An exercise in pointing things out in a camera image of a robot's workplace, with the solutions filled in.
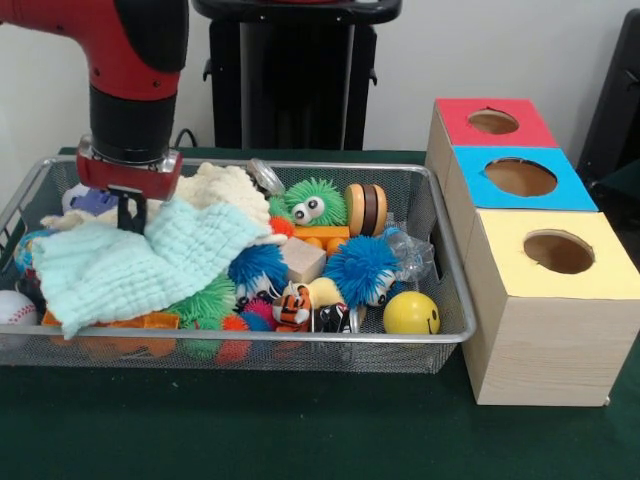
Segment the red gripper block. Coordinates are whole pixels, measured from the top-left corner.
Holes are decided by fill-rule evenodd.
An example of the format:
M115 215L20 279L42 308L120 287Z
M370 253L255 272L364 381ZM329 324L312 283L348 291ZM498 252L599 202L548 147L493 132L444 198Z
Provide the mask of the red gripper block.
M118 190L117 227L143 234L147 221L147 199L169 200L172 198L183 165L179 152L170 152L163 161L154 164L125 165L90 158L87 154L76 155L76 167L80 181L90 188ZM136 213L131 219L128 194L138 192L135 201Z

